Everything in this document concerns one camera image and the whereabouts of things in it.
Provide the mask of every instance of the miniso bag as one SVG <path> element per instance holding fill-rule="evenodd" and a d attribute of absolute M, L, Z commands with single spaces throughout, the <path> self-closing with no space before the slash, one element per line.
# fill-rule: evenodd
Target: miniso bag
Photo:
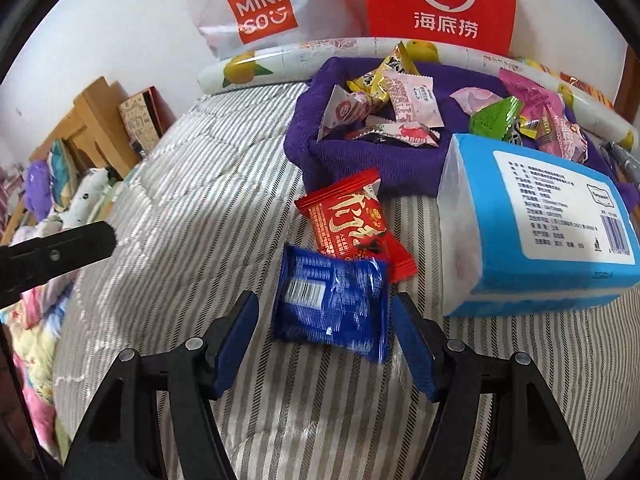
<path fill-rule="evenodd" d="M 287 43 L 354 38 L 344 0 L 189 0 L 191 21 L 220 59 Z"/>

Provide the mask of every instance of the blue wrapper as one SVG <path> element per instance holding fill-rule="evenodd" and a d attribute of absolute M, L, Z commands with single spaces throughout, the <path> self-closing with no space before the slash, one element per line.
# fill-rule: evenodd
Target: blue wrapper
<path fill-rule="evenodd" d="M 340 260 L 285 244 L 273 336 L 342 346 L 382 363 L 388 355 L 387 264 Z"/>

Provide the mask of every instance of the red paper bag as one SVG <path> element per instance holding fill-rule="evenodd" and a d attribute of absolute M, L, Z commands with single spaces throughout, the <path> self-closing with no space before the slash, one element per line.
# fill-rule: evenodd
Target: red paper bag
<path fill-rule="evenodd" d="M 289 0 L 227 0 L 238 22 L 243 44 L 296 28 Z"/>
<path fill-rule="evenodd" d="M 505 56 L 516 0 L 367 0 L 372 36 L 469 46 Z"/>

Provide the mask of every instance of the purple cloth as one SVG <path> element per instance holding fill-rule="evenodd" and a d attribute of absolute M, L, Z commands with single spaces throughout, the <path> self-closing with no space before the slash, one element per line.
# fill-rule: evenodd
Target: purple cloth
<path fill-rule="evenodd" d="M 27 168 L 24 183 L 24 206 L 38 222 L 44 220 L 51 210 L 49 166 L 45 160 L 34 160 Z"/>
<path fill-rule="evenodd" d="M 298 98 L 289 129 L 284 140 L 284 152 L 302 170 L 306 192 L 332 184 L 368 168 L 378 168 L 380 196 L 389 198 L 402 195 L 436 196 L 444 159 L 449 149 L 452 133 L 468 131 L 469 116 L 455 99 L 449 97 L 456 90 L 466 87 L 485 88 L 501 97 L 509 94 L 502 82 L 494 76 L 439 63 L 418 62 L 422 75 L 433 77 L 433 91 L 446 128 L 440 129 L 438 148 L 400 148 L 370 142 L 341 140 L 329 136 L 316 142 L 322 114 L 329 102 L 334 85 L 345 87 L 345 81 L 356 79 L 375 69 L 382 60 L 371 58 L 328 59 L 309 88 Z M 394 118 L 389 105 L 379 115 Z M 568 110 L 568 119 L 575 121 Z M 525 139 L 527 146 L 535 144 Z M 638 192 L 631 185 L 619 184 L 596 147 L 589 140 L 587 166 L 609 176 L 618 187 L 627 209 L 639 201 Z"/>

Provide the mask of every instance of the green candy wrapper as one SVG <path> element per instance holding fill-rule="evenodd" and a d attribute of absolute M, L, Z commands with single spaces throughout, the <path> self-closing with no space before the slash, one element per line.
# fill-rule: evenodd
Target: green candy wrapper
<path fill-rule="evenodd" d="M 508 141 L 520 110 L 522 110 L 522 102 L 513 96 L 489 105 L 471 116 L 469 133 Z"/>

